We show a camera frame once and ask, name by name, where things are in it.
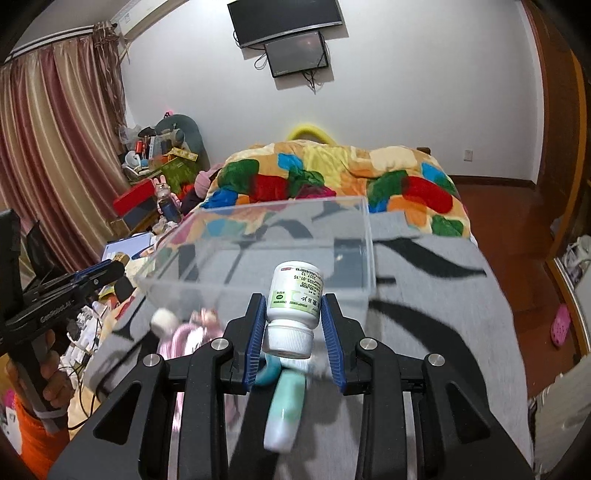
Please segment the orange sleeve forearm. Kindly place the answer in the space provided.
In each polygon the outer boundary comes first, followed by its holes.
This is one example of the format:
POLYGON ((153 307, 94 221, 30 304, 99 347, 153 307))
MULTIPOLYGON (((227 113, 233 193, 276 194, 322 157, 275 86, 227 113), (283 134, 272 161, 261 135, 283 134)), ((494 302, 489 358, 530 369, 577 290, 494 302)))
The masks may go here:
POLYGON ((14 403, 22 439, 21 459, 37 479, 46 480, 48 473, 70 441, 67 429, 55 434, 46 432, 42 422, 24 408, 19 397, 14 403))

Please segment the left hand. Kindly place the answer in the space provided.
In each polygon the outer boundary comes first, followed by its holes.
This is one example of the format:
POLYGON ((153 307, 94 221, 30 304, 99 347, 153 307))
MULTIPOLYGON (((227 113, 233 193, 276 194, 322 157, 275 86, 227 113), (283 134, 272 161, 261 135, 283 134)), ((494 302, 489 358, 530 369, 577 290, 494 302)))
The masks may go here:
MULTIPOLYGON (((42 392, 42 397, 49 402, 53 408, 61 409, 69 406, 69 403, 74 396, 74 390, 68 375, 59 369, 60 357, 57 352, 52 349, 54 342, 54 332, 52 330, 46 331, 45 343, 48 351, 45 360, 40 363, 40 373, 47 381, 47 385, 42 392)), ((35 412, 29 401, 26 383, 20 377, 19 370, 11 359, 8 360, 5 366, 5 374, 23 408, 29 415, 34 416, 35 412)))

